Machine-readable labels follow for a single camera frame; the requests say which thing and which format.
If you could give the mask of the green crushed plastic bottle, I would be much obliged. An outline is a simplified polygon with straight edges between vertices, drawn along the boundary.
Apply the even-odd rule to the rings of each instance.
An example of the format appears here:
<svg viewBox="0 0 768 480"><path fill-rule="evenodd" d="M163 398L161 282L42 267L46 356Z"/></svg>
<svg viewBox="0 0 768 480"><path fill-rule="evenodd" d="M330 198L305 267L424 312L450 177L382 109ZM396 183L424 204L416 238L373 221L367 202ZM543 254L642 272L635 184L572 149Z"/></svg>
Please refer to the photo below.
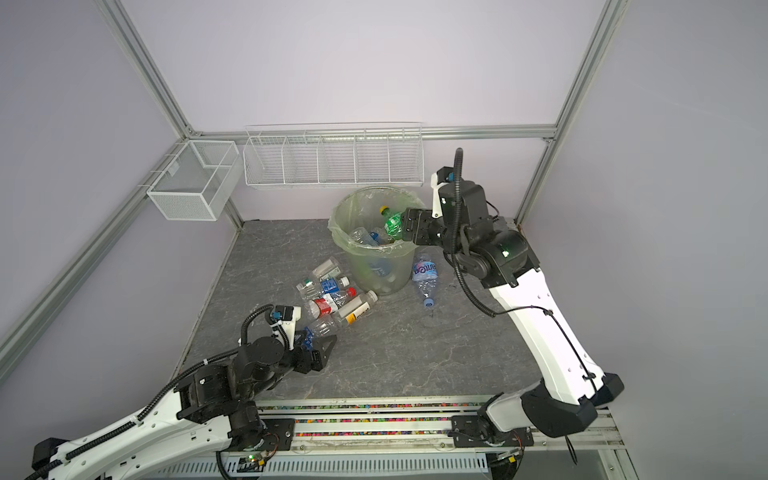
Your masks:
<svg viewBox="0 0 768 480"><path fill-rule="evenodd" d="M380 208L380 214L384 218L384 230L387 236L392 241L401 240L403 238L403 213L396 212L384 205Z"/></svg>

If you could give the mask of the blue label bottle white cap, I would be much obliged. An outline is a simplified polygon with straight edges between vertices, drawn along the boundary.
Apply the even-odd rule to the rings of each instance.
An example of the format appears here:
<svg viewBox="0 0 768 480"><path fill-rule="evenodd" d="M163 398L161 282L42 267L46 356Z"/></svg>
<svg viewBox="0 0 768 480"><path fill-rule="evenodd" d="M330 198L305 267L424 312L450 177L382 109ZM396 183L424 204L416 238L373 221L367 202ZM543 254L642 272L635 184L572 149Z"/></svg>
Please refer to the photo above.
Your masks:
<svg viewBox="0 0 768 480"><path fill-rule="evenodd" d="M350 234L350 238L356 243L370 247L379 247L388 245L391 240L386 231L381 227L368 230L365 227L358 227Z"/></svg>

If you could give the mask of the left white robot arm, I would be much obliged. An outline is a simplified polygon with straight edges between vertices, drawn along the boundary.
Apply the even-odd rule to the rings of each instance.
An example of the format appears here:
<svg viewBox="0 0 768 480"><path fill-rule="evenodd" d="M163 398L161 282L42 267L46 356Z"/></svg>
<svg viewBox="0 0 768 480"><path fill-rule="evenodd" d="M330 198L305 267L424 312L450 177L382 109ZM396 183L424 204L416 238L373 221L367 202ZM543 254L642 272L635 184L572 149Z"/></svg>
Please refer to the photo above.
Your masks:
<svg viewBox="0 0 768 480"><path fill-rule="evenodd" d="M293 426L262 418L256 398L288 374L325 368L337 342L296 331L298 307L266 304L240 327L237 347L171 379L138 412L77 440L48 438L33 479L133 479L206 453L245 452L262 466L291 446Z"/></svg>

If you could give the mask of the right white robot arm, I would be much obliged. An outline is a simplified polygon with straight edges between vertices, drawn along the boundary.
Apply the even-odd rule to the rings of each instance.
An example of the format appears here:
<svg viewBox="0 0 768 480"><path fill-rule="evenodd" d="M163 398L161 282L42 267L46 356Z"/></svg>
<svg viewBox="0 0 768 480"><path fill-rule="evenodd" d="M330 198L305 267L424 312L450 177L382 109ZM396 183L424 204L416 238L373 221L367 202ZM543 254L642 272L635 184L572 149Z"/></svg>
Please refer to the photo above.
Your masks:
<svg viewBox="0 0 768 480"><path fill-rule="evenodd" d="M511 319L541 378L526 391L491 397L470 430L456 427L452 435L459 441L502 446L527 427L549 438L580 433L625 385L581 345L527 239L498 225L484 189L464 178L463 158L463 150L456 149L452 165L434 174L432 208L404 211L403 238L440 248L470 303L488 317Z"/></svg>

